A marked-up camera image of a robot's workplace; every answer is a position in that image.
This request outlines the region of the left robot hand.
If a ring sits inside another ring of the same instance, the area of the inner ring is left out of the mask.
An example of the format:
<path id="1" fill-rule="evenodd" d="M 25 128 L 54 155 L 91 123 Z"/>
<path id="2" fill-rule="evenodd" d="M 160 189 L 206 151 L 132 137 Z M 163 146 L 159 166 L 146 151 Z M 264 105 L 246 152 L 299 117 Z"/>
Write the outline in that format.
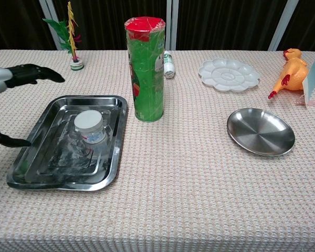
<path id="1" fill-rule="evenodd" d="M 23 64 L 8 68 L 0 67 L 0 93 L 7 89 L 32 84 L 37 80 L 51 80 L 62 83 L 65 79 L 58 72 L 34 64 Z M 11 138 L 0 132 L 0 144 L 9 148 L 20 148 L 31 146 L 31 143 L 23 139 Z"/>

